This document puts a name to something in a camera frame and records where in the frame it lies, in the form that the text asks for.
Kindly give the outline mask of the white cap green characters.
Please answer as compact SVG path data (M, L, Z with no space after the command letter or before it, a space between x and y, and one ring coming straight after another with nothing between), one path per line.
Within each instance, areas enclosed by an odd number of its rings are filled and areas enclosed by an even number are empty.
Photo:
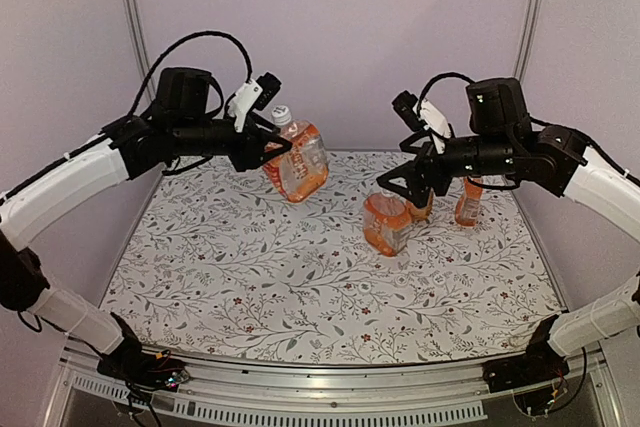
M285 105L277 105L271 111L272 123L277 127L284 127L293 121L290 109Z

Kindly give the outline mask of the slim red-label tea bottle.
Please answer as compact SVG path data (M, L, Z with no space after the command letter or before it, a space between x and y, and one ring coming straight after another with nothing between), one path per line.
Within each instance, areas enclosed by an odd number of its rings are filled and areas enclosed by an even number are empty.
M295 120L280 128L292 149L262 167L276 190L289 202L300 203L323 186L329 161L321 134L306 120Z

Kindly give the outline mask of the black-label orange drink bottle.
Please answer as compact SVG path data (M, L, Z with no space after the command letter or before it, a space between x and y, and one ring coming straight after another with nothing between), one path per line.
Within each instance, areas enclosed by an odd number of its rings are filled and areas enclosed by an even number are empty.
M429 191L427 203L424 207L416 207L412 202L407 200L405 202L407 210L411 216L412 222L417 223L421 221L427 221L433 209L434 192Z

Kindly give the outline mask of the orange grey-label tea bottle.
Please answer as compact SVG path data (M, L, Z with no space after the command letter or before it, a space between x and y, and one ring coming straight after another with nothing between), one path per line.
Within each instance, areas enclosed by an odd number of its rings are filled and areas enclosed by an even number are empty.
M405 203L391 192L372 193L363 203L365 240L386 257L394 257L405 248L411 224Z

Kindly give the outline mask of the wide orange tea bottle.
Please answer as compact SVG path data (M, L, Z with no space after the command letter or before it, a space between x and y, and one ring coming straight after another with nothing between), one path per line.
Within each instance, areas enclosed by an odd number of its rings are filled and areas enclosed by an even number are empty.
M481 177L467 177L463 182L463 190L456 204L455 222L464 227L474 227L478 221L483 188Z

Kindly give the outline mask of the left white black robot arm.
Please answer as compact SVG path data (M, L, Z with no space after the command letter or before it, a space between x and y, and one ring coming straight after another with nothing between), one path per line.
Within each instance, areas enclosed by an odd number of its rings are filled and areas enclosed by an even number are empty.
M212 73L170 67L160 74L154 99L81 147L1 196L1 305L31 314L84 342L104 376L150 390L174 390L189 379L186 364L170 351L151 354L127 322L46 277L31 245L49 227L66 221L97 197L160 165L184 157L195 166L226 157L238 172L261 168L291 150L290 141L261 116L281 88L272 73L245 80L208 110L211 91L222 89Z

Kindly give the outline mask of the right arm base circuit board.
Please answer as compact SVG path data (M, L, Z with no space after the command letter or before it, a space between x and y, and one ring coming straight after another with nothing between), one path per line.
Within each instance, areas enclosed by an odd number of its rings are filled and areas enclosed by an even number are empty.
M512 396L518 411L530 419L547 416L564 394L568 393L568 383L565 376L558 371L558 376L550 384L538 389L524 391Z

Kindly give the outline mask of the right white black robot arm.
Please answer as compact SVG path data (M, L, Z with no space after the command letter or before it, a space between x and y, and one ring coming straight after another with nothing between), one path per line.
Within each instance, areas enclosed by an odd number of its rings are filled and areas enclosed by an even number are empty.
M393 100L412 132L400 148L413 157L378 177L380 187L423 207L456 178L502 176L512 189L533 183L638 239L639 180L590 136L532 118L514 77L468 80L465 92L471 133L463 137L425 92L403 91ZM633 276L582 308L543 319L523 353L484 363L483 379L491 392L550 381L568 374L571 354L638 324L639 278Z

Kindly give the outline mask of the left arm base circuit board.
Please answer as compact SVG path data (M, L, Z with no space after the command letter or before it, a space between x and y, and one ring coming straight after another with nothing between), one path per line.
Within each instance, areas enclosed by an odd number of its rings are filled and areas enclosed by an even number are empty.
M186 364L170 350L130 353L123 361L123 371L130 382L150 390L176 391L191 379Z

